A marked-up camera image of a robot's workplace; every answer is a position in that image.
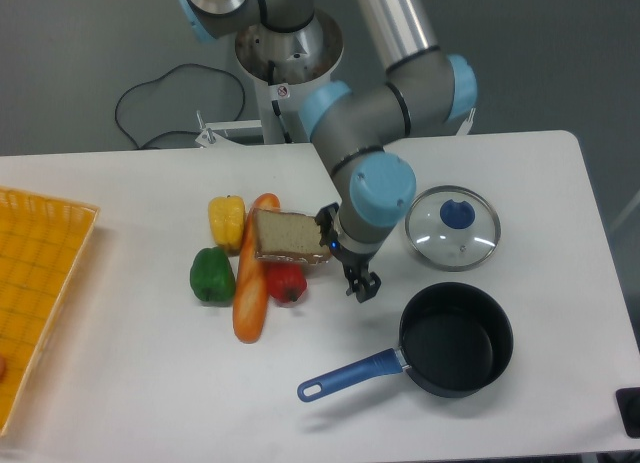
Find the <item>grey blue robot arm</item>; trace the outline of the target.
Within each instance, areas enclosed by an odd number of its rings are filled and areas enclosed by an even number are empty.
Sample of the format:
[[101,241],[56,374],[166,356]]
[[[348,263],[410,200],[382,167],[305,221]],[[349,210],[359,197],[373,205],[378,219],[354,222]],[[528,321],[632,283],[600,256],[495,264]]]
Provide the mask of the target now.
[[178,2],[200,39],[235,36],[265,139],[313,144],[340,195],[317,214],[321,244],[342,264],[349,293],[373,298],[381,281],[370,261],[416,191],[410,166],[385,146],[468,113],[477,99],[472,68],[440,49],[421,0],[357,0],[386,74],[362,95],[331,79],[344,46],[314,0]]

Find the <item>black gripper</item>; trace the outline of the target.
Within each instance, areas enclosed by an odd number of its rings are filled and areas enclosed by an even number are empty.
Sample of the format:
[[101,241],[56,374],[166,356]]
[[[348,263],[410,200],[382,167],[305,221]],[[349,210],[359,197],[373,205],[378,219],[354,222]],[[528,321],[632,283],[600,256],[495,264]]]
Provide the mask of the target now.
[[338,210],[339,204],[332,203],[322,207],[314,217],[320,231],[319,244],[329,247],[332,255],[343,264],[348,281],[346,295],[365,302],[374,298],[381,287],[380,277],[369,271],[369,263],[378,252],[378,244],[352,238],[340,221],[334,221]]

